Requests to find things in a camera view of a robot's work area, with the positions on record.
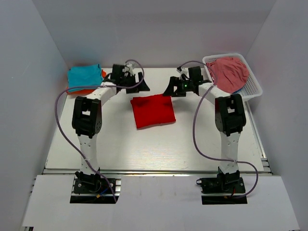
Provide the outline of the red t-shirt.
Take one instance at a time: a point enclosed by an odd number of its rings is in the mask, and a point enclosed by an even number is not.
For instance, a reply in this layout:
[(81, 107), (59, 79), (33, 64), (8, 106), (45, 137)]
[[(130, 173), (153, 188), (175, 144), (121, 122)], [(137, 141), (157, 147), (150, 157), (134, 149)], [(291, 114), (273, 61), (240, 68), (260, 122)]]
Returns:
[(134, 97), (130, 103), (137, 129), (176, 122), (170, 96)]

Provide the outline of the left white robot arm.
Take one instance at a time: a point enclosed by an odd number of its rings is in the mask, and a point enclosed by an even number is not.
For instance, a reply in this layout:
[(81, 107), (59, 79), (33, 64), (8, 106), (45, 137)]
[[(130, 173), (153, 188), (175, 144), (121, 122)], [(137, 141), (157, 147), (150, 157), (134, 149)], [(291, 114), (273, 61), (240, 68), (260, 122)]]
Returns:
[(103, 125), (102, 106), (122, 89), (125, 89), (127, 94), (150, 90), (144, 80), (144, 70), (134, 73), (136, 66), (140, 66), (140, 63), (132, 59), (127, 60), (124, 65), (114, 64), (112, 72), (106, 75), (91, 94), (75, 98), (72, 127), (80, 144), (80, 173), (89, 175), (85, 186), (91, 192), (97, 192), (102, 186), (102, 180), (94, 176), (100, 171), (97, 136)]

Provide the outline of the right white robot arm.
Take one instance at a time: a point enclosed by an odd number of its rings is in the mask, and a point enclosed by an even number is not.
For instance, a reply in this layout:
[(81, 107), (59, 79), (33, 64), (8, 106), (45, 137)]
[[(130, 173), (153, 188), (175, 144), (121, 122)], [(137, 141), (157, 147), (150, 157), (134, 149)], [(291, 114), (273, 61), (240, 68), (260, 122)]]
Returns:
[(187, 92), (193, 92), (214, 105), (215, 125), (221, 138), (221, 158), (204, 157), (220, 162), (218, 170), (224, 176), (218, 178), (217, 185), (221, 191), (228, 192), (235, 186), (230, 175), (239, 173), (238, 142), (246, 125), (242, 97), (224, 92), (215, 85), (215, 81), (205, 80), (199, 66), (188, 70), (180, 66), (177, 71), (180, 76), (170, 77), (163, 96), (185, 97)]

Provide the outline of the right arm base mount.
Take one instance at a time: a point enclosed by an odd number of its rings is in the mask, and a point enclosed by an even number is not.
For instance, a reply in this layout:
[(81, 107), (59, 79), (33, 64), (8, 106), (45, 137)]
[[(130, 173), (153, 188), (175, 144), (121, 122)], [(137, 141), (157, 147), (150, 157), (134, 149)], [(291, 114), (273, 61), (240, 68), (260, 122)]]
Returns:
[(244, 205), (247, 204), (244, 180), (240, 171), (224, 174), (218, 171), (216, 177), (200, 178), (196, 184), (201, 187), (203, 205)]

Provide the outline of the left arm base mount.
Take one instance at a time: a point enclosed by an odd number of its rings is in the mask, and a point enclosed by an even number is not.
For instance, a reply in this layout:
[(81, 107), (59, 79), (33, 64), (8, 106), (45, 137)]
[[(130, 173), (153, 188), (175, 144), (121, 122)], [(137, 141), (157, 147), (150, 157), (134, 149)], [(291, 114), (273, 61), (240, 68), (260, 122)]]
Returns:
[(120, 195), (121, 180), (104, 179), (98, 174), (75, 172), (71, 204), (115, 204)]

